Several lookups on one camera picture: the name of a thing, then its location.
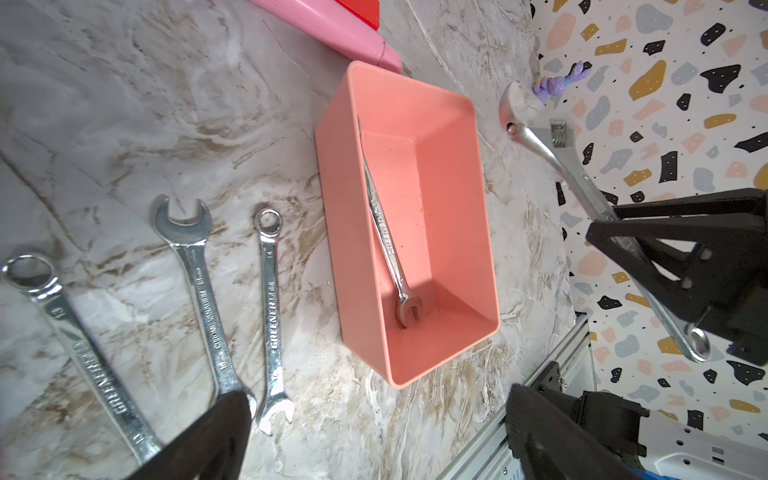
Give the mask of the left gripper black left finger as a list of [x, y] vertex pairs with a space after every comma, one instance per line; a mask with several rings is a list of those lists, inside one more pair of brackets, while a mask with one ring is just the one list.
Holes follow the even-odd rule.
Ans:
[[162, 446], [133, 401], [122, 402], [122, 436], [140, 462], [133, 479], [237, 479], [251, 425], [248, 394], [231, 391]]

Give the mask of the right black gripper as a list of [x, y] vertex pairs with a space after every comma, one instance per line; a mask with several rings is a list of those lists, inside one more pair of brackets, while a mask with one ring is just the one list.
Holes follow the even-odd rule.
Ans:
[[767, 364], [767, 191], [743, 188], [614, 207], [587, 240], [639, 280], [677, 281], [671, 310]]

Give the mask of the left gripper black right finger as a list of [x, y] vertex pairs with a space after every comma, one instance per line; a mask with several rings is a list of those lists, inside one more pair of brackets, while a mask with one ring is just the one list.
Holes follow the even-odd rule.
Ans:
[[527, 479], [638, 477], [531, 387], [511, 387], [505, 427], [509, 448], [520, 460]]

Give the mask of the long silver combination wrench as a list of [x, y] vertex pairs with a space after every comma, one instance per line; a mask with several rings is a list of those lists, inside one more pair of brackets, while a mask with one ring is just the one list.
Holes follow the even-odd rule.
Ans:
[[359, 118], [356, 118], [356, 123], [360, 140], [369, 211], [388, 271], [398, 295], [398, 303], [395, 311], [396, 318], [403, 328], [410, 328], [414, 322], [421, 318], [422, 299], [411, 289], [406, 278], [373, 176], [365, 157], [362, 139], [363, 130]]

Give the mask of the medium silver combination wrench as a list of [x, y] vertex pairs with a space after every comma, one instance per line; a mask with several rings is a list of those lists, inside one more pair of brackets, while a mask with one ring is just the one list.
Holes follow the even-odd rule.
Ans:
[[161, 194], [153, 204], [150, 219], [154, 230], [173, 250], [185, 272], [214, 379], [213, 399], [240, 391], [246, 395], [250, 417], [254, 418], [257, 401], [236, 373], [207, 269], [205, 246], [213, 228], [210, 211], [201, 200], [197, 202], [197, 213], [190, 219], [174, 220], [169, 210], [170, 199]]

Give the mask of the small silver combination wrench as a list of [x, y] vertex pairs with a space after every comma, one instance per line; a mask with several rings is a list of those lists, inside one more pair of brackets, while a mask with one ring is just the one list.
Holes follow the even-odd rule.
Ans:
[[261, 252], [262, 301], [264, 313], [266, 391], [257, 415], [259, 430], [273, 435], [272, 419], [283, 414], [291, 424], [295, 405], [284, 385], [281, 312], [278, 279], [278, 240], [283, 226], [279, 212], [267, 207], [257, 212], [254, 225]]

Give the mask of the silver end wrench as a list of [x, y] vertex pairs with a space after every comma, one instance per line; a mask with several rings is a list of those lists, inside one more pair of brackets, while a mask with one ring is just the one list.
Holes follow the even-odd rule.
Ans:
[[138, 462], [157, 455], [162, 442], [69, 302], [53, 260], [41, 253], [16, 255], [4, 263], [1, 276], [45, 317]]

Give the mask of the silver adjustable wrench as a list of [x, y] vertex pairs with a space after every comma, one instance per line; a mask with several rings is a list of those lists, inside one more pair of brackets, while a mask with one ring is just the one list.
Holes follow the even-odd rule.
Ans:
[[[613, 206], [582, 168], [575, 147], [574, 130], [564, 119], [541, 117], [542, 107], [543, 103], [534, 95], [530, 86], [513, 81], [501, 95], [500, 124], [510, 140], [526, 147], [558, 172], [593, 222], [617, 222], [619, 216]], [[711, 346], [707, 334], [697, 327], [685, 327], [683, 320], [664, 306], [639, 280], [635, 284], [682, 354], [697, 363], [708, 361]]]

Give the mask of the pink plastic storage box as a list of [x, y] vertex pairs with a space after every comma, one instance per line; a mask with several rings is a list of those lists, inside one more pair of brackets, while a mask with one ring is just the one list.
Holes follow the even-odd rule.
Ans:
[[[344, 344], [401, 389], [500, 326], [473, 102], [355, 61], [315, 129]], [[377, 189], [409, 286], [409, 326], [368, 204]]]

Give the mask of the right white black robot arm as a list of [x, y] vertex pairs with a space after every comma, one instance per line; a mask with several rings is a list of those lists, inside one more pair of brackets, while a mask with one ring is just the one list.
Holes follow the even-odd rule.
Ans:
[[[699, 355], [704, 335], [727, 339], [744, 384], [767, 363], [767, 193], [747, 188], [615, 209], [586, 238], [685, 324]], [[764, 479], [767, 454], [682, 425], [607, 392], [575, 398], [547, 387], [605, 453], [638, 471], [675, 479]]]

